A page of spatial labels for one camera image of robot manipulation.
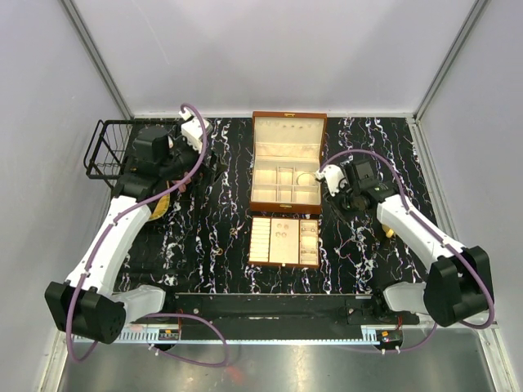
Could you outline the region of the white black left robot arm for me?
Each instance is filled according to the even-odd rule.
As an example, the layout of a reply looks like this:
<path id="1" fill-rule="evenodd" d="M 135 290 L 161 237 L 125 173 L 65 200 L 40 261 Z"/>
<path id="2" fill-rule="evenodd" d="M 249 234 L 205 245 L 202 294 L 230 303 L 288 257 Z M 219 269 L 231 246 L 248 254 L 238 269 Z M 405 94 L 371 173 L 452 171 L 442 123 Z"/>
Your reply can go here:
<path id="1" fill-rule="evenodd" d="M 106 218 L 82 260 L 64 282 L 49 283 L 45 301 L 59 330 L 104 344 L 129 323 L 150 315 L 168 323 L 177 304 L 163 289 L 143 285 L 117 293 L 114 284 L 136 236 L 159 209 L 170 185 L 203 178 L 204 142 L 212 127 L 191 120 L 176 134 L 145 127 L 129 145 L 122 175 L 113 188 Z"/>

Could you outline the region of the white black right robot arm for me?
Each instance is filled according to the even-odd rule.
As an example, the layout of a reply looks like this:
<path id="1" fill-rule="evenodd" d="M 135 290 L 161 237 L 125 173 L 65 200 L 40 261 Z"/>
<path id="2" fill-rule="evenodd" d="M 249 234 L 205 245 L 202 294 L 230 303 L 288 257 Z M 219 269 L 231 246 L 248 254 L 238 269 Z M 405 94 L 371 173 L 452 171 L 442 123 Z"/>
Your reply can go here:
<path id="1" fill-rule="evenodd" d="M 371 303 L 379 323 L 402 311 L 429 315 L 448 327 L 494 309 L 489 256 L 479 246 L 465 247 L 426 218 L 406 197 L 397 180 L 381 181 L 370 161 L 329 164 L 317 172 L 327 185 L 325 197 L 343 221 L 370 214 L 387 238 L 398 237 L 425 265 L 420 283 L 387 284 Z"/>

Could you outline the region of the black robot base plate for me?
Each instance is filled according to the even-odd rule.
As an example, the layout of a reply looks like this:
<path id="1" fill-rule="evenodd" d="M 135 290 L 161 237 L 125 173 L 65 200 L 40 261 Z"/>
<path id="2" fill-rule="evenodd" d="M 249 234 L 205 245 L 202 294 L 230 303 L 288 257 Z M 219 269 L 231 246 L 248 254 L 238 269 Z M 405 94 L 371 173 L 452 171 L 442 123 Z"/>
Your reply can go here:
<path id="1" fill-rule="evenodd" d="M 178 311 L 207 320 L 234 341 L 363 341 L 371 327 L 393 329 L 419 324 L 410 312 L 386 313 L 374 309 L 370 295 L 352 294 L 189 294 L 167 299 L 160 316 L 140 318 L 139 323 L 174 327 Z"/>

